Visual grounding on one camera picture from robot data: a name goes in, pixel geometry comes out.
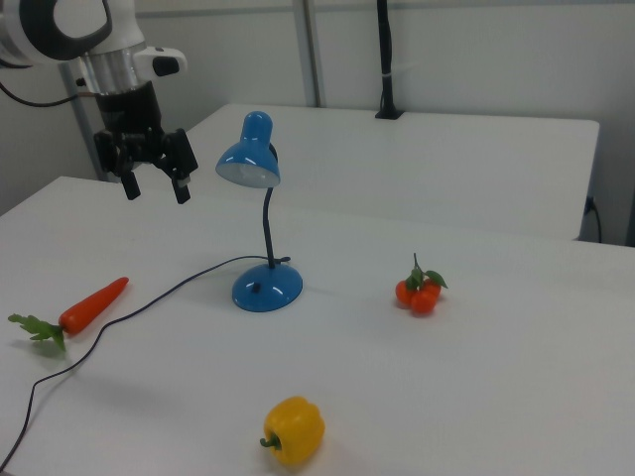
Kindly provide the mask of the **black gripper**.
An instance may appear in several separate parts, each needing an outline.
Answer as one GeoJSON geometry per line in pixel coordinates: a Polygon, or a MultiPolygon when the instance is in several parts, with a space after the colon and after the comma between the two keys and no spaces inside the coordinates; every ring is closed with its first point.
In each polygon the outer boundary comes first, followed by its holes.
{"type": "Polygon", "coordinates": [[[96,103],[104,123],[93,135],[99,163],[105,173],[120,179],[126,197],[133,200],[141,194],[134,163],[149,163],[171,179],[177,203],[186,203],[191,198],[191,173],[198,163],[184,129],[165,135],[153,83],[122,93],[98,94],[96,103]],[[134,139],[132,156],[125,142],[128,136],[134,139]]]}

